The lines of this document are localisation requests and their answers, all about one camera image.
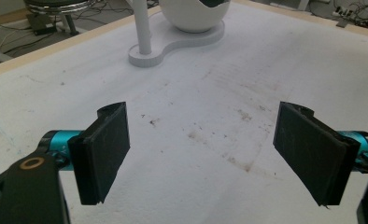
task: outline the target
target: white lamp base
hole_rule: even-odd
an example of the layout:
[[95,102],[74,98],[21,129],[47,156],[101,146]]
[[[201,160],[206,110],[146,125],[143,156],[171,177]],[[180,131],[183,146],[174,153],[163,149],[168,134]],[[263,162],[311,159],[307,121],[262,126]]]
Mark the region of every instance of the white lamp base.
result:
[[160,64],[163,57],[174,49],[200,47],[220,40],[224,35],[224,22],[203,33],[186,33],[166,20],[162,12],[149,17],[151,31],[151,54],[140,54],[138,45],[129,49],[129,62],[137,67],[152,67]]

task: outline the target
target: white sphere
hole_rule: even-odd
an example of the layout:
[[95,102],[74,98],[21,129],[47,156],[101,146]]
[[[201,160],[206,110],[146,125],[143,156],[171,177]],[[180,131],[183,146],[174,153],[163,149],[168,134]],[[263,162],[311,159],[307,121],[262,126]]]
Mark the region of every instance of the white sphere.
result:
[[230,1],[220,2],[213,7],[199,0],[160,0],[159,4],[166,19],[178,29],[201,33],[217,25],[227,13]]

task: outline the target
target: round stool seat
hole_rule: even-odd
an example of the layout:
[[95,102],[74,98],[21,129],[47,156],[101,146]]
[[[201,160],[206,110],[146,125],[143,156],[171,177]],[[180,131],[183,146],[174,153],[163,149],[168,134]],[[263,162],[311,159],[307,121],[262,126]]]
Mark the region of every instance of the round stool seat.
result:
[[37,14],[69,14],[93,6],[96,0],[23,0],[27,8]]

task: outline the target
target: floor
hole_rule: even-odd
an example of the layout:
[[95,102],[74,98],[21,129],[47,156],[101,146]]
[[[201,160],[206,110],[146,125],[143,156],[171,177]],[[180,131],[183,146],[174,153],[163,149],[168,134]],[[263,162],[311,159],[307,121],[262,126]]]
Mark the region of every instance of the floor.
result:
[[[255,2],[287,7],[288,10],[295,10],[300,0],[254,0]],[[351,3],[359,0],[327,0],[329,3],[320,2],[323,0],[311,0],[305,13],[314,16],[327,18],[330,20],[339,19],[332,13],[337,7],[349,7]],[[158,0],[148,1],[149,7],[158,5]],[[100,0],[93,8],[73,15],[76,27],[91,30],[104,24],[120,20],[133,14],[131,7],[126,0]],[[17,29],[7,29],[0,26],[0,50],[11,57],[19,57],[36,49],[41,49],[58,41],[70,38],[69,33],[57,32],[51,35],[34,35],[27,21],[19,21],[8,24],[9,27]]]

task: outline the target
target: table surface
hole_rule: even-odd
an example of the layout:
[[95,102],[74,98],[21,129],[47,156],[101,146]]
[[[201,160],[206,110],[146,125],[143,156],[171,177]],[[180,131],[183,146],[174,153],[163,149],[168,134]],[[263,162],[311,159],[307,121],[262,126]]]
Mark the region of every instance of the table surface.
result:
[[125,101],[131,149],[106,202],[80,205],[60,172],[73,223],[357,223],[368,175],[318,207],[272,142],[280,101],[368,131],[368,31],[264,8],[232,2],[219,42],[152,68],[128,62],[133,18],[0,64],[0,173]]

